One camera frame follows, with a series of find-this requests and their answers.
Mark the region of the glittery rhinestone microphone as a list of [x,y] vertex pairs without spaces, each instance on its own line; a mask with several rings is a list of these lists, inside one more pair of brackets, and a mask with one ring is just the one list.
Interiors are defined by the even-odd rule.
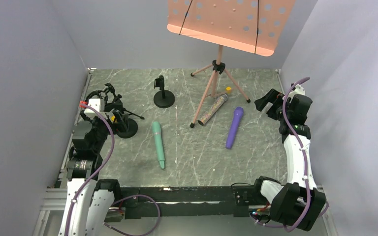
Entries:
[[198,123],[204,126],[227,100],[227,93],[220,95],[212,104],[212,106],[201,116],[201,118],[198,120]]

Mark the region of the mint green toy microphone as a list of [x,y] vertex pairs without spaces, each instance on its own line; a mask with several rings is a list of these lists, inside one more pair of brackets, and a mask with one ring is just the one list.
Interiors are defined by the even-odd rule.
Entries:
[[165,155],[162,143],[161,125],[158,121],[152,123],[152,132],[156,146],[157,161],[162,170],[165,169]]

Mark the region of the black tripod shock-mount stand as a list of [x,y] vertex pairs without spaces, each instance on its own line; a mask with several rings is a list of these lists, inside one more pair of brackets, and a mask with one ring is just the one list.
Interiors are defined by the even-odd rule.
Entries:
[[[110,84],[106,83],[104,84],[105,88],[103,90],[94,90],[90,92],[85,97],[85,102],[89,104],[89,100],[96,96],[97,98],[102,99],[105,102],[105,112],[109,112],[111,110],[119,110],[122,114],[128,113],[129,115],[136,116],[140,119],[145,119],[143,116],[139,116],[131,111],[128,111],[126,108],[124,108],[123,103],[121,101],[122,96],[120,94],[116,94],[115,88]],[[112,93],[113,99],[111,102],[108,101],[108,93]]]

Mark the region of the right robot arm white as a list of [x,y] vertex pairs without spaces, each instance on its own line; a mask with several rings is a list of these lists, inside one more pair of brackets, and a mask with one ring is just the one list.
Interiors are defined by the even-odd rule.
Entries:
[[304,231],[313,227],[326,202],[325,194],[317,189],[310,164],[311,131],[305,122],[312,102],[296,91],[284,101],[284,94],[273,88],[254,102],[258,111],[271,103],[266,114],[280,123],[288,173],[284,185],[260,176],[254,183],[254,190],[270,204],[271,220]]

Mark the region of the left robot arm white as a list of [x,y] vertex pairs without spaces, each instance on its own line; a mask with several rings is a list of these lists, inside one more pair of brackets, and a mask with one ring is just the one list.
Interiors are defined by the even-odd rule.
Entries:
[[102,158],[100,151],[108,137],[114,138],[112,123],[106,115],[86,108],[72,132],[72,148],[67,163],[67,197],[61,236],[96,236],[109,208],[121,195],[115,179],[99,179],[112,152]]

